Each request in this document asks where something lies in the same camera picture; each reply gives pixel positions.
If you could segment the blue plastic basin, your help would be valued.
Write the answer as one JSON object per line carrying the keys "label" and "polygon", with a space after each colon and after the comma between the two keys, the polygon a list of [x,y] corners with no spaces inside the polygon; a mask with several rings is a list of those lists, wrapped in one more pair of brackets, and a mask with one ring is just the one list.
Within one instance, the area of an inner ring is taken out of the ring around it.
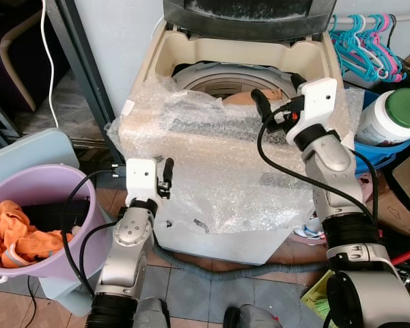
{"label": "blue plastic basin", "polygon": [[[367,106],[370,106],[378,96],[373,92],[367,92],[364,96],[364,103],[362,103],[362,111],[364,111]],[[355,150],[364,156],[365,159],[368,159],[374,168],[380,169],[384,165],[389,165],[389,163],[396,158],[396,154],[407,148],[409,145],[410,139],[404,141],[404,143],[389,146],[373,146],[355,141]]]}

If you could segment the grey right robot leg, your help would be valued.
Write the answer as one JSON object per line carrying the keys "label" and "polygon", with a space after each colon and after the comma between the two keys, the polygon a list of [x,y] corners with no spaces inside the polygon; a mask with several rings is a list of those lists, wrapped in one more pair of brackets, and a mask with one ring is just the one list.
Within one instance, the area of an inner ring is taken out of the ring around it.
{"label": "grey right robot leg", "polygon": [[283,328],[268,310],[253,304],[230,306],[225,310],[223,328]]}

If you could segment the pale blue plastic stool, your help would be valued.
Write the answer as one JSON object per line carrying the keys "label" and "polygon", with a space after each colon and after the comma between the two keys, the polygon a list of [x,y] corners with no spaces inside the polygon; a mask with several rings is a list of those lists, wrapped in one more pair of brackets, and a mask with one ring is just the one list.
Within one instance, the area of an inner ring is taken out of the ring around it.
{"label": "pale blue plastic stool", "polygon": [[[14,173],[39,165],[67,165],[79,169],[70,138],[65,133],[49,128],[0,149],[0,182]],[[72,315],[83,318],[89,314],[92,297],[78,279],[37,278],[44,294],[61,303]]]}

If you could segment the pink plastic hanger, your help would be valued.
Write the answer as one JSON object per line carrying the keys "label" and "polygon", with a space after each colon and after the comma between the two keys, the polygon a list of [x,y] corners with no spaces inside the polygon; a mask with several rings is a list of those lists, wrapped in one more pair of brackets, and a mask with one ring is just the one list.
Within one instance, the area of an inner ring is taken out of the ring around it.
{"label": "pink plastic hanger", "polygon": [[396,24],[395,16],[392,14],[377,14],[372,16],[372,18],[376,20],[378,26],[377,32],[374,33],[374,41],[388,62],[386,70],[389,70],[389,72],[386,81],[398,83],[406,77],[406,74],[402,71],[402,60],[390,50],[390,46],[382,44],[380,40],[380,33],[389,30],[388,43],[390,43],[390,38],[392,37]]}

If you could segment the grey left robot leg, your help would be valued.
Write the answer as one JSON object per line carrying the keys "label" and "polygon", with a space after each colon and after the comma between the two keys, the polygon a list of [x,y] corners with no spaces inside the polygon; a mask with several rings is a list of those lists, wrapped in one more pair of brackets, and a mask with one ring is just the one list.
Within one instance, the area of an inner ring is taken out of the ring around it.
{"label": "grey left robot leg", "polygon": [[171,328],[165,301],[158,297],[148,297],[139,301],[131,328]]}

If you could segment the dark grey washer lid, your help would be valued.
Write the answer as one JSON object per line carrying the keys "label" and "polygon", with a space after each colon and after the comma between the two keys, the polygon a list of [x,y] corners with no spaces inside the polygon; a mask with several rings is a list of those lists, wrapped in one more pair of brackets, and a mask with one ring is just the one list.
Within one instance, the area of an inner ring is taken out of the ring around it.
{"label": "dark grey washer lid", "polygon": [[337,0],[163,0],[165,22],[219,40],[289,42],[327,30]]}

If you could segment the orange cloth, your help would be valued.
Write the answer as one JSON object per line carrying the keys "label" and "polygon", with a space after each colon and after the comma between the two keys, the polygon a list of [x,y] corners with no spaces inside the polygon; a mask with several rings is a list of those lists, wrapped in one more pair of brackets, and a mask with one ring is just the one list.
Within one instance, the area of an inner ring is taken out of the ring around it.
{"label": "orange cloth", "polygon": [[62,232],[45,232],[31,225],[17,203],[0,203],[0,266],[6,269],[28,267],[64,249]]}

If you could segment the peach garment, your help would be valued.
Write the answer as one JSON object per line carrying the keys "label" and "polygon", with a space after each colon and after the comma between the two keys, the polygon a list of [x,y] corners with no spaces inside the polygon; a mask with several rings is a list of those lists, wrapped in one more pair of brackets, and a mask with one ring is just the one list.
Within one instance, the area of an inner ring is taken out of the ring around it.
{"label": "peach garment", "polygon": [[[267,100],[270,103],[270,107],[274,109],[275,107],[279,107],[284,103],[289,101],[289,97],[283,93],[281,90],[258,90],[267,97]],[[255,105],[255,100],[251,97],[251,91],[240,92],[237,94],[233,94],[233,96],[229,96],[223,99],[224,105]]]}

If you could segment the grey hanger rod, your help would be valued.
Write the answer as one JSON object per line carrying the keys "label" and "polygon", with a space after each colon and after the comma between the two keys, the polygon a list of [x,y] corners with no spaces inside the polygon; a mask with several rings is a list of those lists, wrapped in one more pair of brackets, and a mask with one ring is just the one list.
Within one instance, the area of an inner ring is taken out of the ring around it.
{"label": "grey hanger rod", "polygon": [[[394,19],[396,20],[396,22],[410,21],[410,14],[394,16]],[[353,15],[351,16],[333,15],[333,18],[330,20],[330,22],[333,24],[352,24],[352,22],[354,22],[354,19],[353,19]]]}

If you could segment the open brown cardboard box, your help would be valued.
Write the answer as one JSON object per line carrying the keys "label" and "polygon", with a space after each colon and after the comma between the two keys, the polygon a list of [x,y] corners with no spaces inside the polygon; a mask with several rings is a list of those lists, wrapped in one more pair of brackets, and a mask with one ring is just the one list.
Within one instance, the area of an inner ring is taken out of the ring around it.
{"label": "open brown cardboard box", "polygon": [[381,196],[379,219],[401,234],[410,236],[410,156],[388,176],[388,191]]}

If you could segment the white bottle green cap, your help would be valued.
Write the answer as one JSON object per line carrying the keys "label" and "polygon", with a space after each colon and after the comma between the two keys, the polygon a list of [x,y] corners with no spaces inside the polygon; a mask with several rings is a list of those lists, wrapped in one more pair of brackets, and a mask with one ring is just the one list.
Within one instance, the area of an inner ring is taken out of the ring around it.
{"label": "white bottle green cap", "polygon": [[388,91],[362,111],[355,141],[389,146],[410,139],[410,88]]}

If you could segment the clear bubble wrap sheet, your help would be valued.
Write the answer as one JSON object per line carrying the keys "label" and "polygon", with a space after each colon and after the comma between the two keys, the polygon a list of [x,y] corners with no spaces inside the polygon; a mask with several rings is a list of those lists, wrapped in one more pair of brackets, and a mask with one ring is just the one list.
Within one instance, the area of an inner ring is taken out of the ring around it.
{"label": "clear bubble wrap sheet", "polygon": [[282,172],[304,173],[301,151],[284,132],[267,133],[257,151],[262,121],[255,105],[224,105],[205,92],[184,90],[154,75],[129,96],[133,106],[109,125],[127,159],[174,160],[171,199],[159,223],[199,234],[294,228],[315,211],[312,186]]}

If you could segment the beige top-load washing machine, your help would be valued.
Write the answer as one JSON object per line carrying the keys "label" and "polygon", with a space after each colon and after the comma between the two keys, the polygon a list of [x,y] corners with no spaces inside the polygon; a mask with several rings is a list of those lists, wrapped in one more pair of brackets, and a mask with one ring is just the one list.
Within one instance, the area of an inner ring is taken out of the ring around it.
{"label": "beige top-load washing machine", "polygon": [[[173,78],[184,90],[201,91],[220,99],[252,90],[281,90],[290,100],[297,94],[290,82],[291,72],[300,74],[307,82],[331,77],[338,81],[338,90],[327,128],[333,129],[340,141],[352,149],[360,109],[348,108],[333,41],[324,32],[318,37],[320,40],[308,37],[293,43],[219,40],[189,35],[162,22],[143,56],[130,94],[143,79],[161,75]],[[128,97],[120,115],[132,106]],[[311,218],[298,227],[315,216],[316,206]],[[254,265],[267,262],[298,227],[199,234],[174,229],[171,223],[161,224],[157,215],[153,221],[154,234],[164,249]]]}

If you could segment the yellow-green plastic item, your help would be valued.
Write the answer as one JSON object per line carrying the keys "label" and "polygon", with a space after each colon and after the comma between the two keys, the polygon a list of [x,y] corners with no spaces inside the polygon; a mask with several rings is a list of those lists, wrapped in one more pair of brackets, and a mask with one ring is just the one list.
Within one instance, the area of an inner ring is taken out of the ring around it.
{"label": "yellow-green plastic item", "polygon": [[333,276],[333,271],[304,273],[301,278],[305,290],[301,296],[301,308],[305,315],[317,315],[320,324],[314,324],[315,328],[323,328],[323,320],[329,314],[327,300],[327,282]]}

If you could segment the red stick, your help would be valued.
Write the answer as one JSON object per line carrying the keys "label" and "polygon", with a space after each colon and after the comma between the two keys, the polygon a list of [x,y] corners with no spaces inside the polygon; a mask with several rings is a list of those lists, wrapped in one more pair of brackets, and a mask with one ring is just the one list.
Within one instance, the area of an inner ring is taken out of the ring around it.
{"label": "red stick", "polygon": [[406,252],[403,253],[403,254],[399,254],[399,256],[392,257],[392,259],[390,260],[390,262],[391,262],[393,265],[397,265],[397,264],[400,264],[400,263],[402,263],[402,262],[406,262],[406,260],[408,260],[408,259],[410,259],[410,250],[409,250],[409,251],[406,251]]}

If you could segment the purple plastic bucket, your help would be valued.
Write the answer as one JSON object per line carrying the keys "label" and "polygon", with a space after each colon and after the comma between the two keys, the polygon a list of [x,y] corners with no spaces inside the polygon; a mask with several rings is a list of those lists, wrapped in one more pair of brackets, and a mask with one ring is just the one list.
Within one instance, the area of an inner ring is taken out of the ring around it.
{"label": "purple plastic bucket", "polygon": [[[0,204],[12,201],[27,216],[30,225],[47,225],[45,232],[58,231],[68,194],[84,177],[79,169],[67,165],[39,165],[24,169],[0,182]],[[71,231],[68,238],[71,256],[76,264],[84,265],[83,272],[87,277],[92,277],[102,268],[109,237],[106,231],[101,230],[88,241],[83,238],[105,222],[96,189],[92,182],[87,182],[72,197],[65,218],[65,226]],[[45,259],[31,262],[28,266],[5,264],[1,258],[5,247],[0,246],[0,282],[20,275],[76,281],[64,244],[58,241],[56,246],[54,252],[45,252]]]}

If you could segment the grey robot leg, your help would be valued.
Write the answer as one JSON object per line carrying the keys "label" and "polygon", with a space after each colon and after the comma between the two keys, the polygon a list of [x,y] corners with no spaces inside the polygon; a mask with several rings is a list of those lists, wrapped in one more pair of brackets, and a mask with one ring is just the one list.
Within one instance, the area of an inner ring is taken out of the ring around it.
{"label": "grey robot leg", "polygon": [[230,306],[225,310],[223,328],[283,328],[268,310],[253,304]]}
{"label": "grey robot leg", "polygon": [[165,301],[158,297],[148,297],[139,301],[131,328],[171,328]]}

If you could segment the dark metal shelf frame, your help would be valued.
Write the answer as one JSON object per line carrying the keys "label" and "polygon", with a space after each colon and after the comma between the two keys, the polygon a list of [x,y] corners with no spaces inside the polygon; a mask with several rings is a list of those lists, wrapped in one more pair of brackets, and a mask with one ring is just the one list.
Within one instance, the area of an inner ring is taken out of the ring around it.
{"label": "dark metal shelf frame", "polygon": [[61,44],[62,53],[66,56],[83,96],[89,105],[96,125],[100,129],[106,148],[115,163],[123,165],[126,159],[108,137],[106,126],[115,120],[113,107],[104,82],[96,65],[92,48],[85,33],[82,19],[79,16],[74,0],[45,0],[44,13],[49,17],[55,34]]}

